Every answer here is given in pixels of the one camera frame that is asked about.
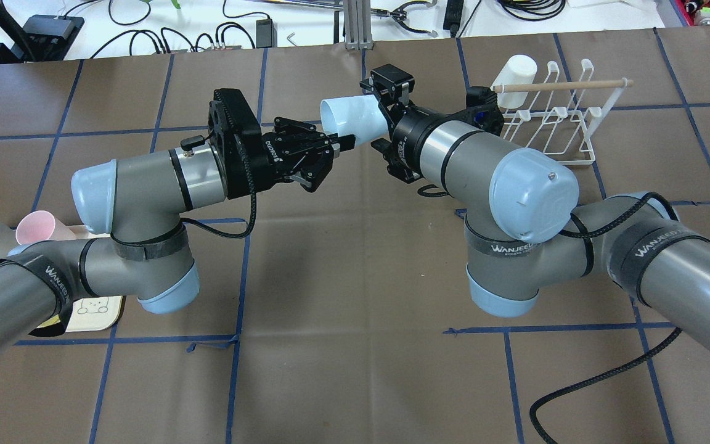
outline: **pink cup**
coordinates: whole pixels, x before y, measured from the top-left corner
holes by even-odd
[[[43,240],[73,240],[76,234],[48,211],[29,213],[18,223],[15,239],[20,245],[34,244]]]

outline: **brown table surface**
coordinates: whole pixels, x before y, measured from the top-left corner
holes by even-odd
[[[710,237],[710,27],[0,65],[0,218],[79,223],[74,171],[202,134],[215,88],[240,88],[263,123],[316,121],[321,99],[391,62],[414,74],[416,103],[453,112],[518,53],[637,82],[594,137],[597,164],[575,169],[583,203],[651,189]],[[110,331],[25,337],[0,357],[0,442],[540,442],[536,398],[670,331],[604,275],[545,287],[520,318],[484,314],[461,205],[416,188],[361,147],[315,194],[260,194],[247,240],[189,228],[202,292],[185,310],[129,298]],[[248,199],[192,213],[231,230],[247,215]],[[710,442],[710,352],[684,334],[540,416],[561,442]]]

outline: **white drying rack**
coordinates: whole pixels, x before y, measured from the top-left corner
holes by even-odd
[[[524,145],[525,147],[532,146],[532,148],[539,148],[543,143],[544,146],[541,149],[546,155],[552,157],[558,162],[564,165],[590,165],[594,163],[594,144],[591,143],[591,137],[594,135],[595,130],[599,128],[600,124],[606,118],[606,115],[610,112],[615,102],[618,101],[623,91],[632,86],[633,82],[626,78],[620,81],[592,81],[594,78],[594,63],[589,59],[583,59],[581,61],[582,73],[580,78],[576,82],[561,82],[560,80],[560,68],[558,68],[558,63],[554,61],[547,62],[547,76],[544,78],[544,82],[541,84],[517,84],[517,85],[496,85],[493,90],[497,93],[510,93],[510,92],[535,92],[536,95],[533,96],[530,104],[524,109],[518,110],[505,110],[505,128],[504,135],[502,137],[505,140],[513,141],[518,134],[521,126],[535,125],[536,131],[530,137],[528,142]],[[601,107],[587,107],[584,111],[580,107],[583,97],[586,95],[586,90],[594,88],[614,88],[612,94]],[[552,106],[552,97],[555,95],[556,91],[563,91],[569,94],[569,101],[564,107],[554,107]],[[534,109],[536,104],[540,101],[542,93],[548,93],[547,103],[544,109]],[[554,150],[550,147],[550,141],[555,135],[555,132],[560,129],[560,124],[568,119],[574,123],[574,129],[572,130],[572,135],[569,138],[568,143],[563,146],[562,149]],[[584,155],[578,155],[576,159],[569,159],[572,157],[572,152],[569,149],[577,144],[574,140],[580,135],[581,140],[579,141],[579,146],[577,150]]]

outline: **white floor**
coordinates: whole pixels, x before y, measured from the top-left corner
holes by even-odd
[[[443,31],[443,17],[447,0],[439,0],[430,9],[423,6],[409,8],[408,24],[414,28],[434,29],[437,38],[447,38],[448,31]],[[663,28],[664,23],[656,10],[654,0],[569,0],[565,10],[550,20],[544,22],[522,22],[510,17],[495,2],[482,0],[483,3],[476,12],[473,21],[468,26],[465,36],[502,36],[535,33],[566,33],[567,31],[598,31],[604,29],[635,29]],[[405,0],[372,0],[372,8],[394,9]],[[464,16],[470,12],[478,0],[465,0]],[[6,0],[5,5],[15,19],[23,25],[28,17],[34,14],[64,14],[64,11],[80,3],[79,0]],[[160,30],[167,26],[185,33],[192,41],[200,33],[214,33],[216,25],[227,22],[221,12],[222,2],[210,0],[180,0],[182,9],[175,9],[170,0],[152,0],[152,14],[144,22],[129,27],[112,23],[107,12],[108,0],[101,0],[89,6],[84,6],[73,12],[73,16],[84,17],[86,23],[76,43],[67,54],[68,59],[86,59],[101,45],[116,34],[127,29]],[[140,0],[116,0],[113,4],[113,14],[121,22],[132,22],[143,16],[147,10]],[[292,40],[300,46],[319,45],[333,42],[333,12],[323,9],[313,9],[301,6],[282,6],[253,2],[249,0],[228,0],[226,13],[229,15],[244,14],[260,10],[268,12],[276,23],[279,34],[279,46],[291,46],[287,36],[294,34]],[[249,33],[253,34],[256,20],[259,17],[237,19]],[[375,41],[398,39],[428,39],[399,28],[390,18],[373,18],[372,34]],[[173,49],[187,48],[179,36],[167,33],[166,37]],[[12,44],[0,29],[0,42]],[[121,37],[101,52],[99,57],[126,56],[128,54],[130,37]],[[248,40],[237,30],[226,33],[227,44],[248,47]],[[139,36],[134,43],[134,54],[150,54],[154,52],[152,43],[144,36]]]

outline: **wooden dowel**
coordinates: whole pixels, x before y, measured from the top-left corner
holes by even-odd
[[[492,90],[496,93],[533,93],[561,89],[623,88],[631,86],[634,86],[634,81],[623,78],[620,80],[562,81],[558,83],[497,84],[492,87]]]

